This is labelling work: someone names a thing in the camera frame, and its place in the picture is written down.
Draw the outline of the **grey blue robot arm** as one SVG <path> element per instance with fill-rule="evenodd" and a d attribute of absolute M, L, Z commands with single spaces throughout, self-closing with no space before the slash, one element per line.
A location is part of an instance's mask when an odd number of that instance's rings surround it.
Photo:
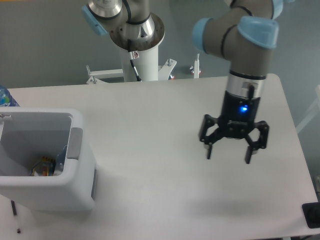
<path fill-rule="evenodd" d="M 222 138 L 248 143 L 245 162 L 267 147 L 269 125 L 255 120 L 264 80 L 277 45 L 281 0 L 233 0 L 218 19 L 202 18 L 192 30 L 192 41 L 204 53 L 230 62 L 219 117 L 205 115 L 199 140 L 211 153 Z M 90 0 L 81 9 L 99 36 L 109 35 L 120 49 L 126 82 L 158 81 L 158 47 L 164 39 L 163 21 L 147 0 Z"/>

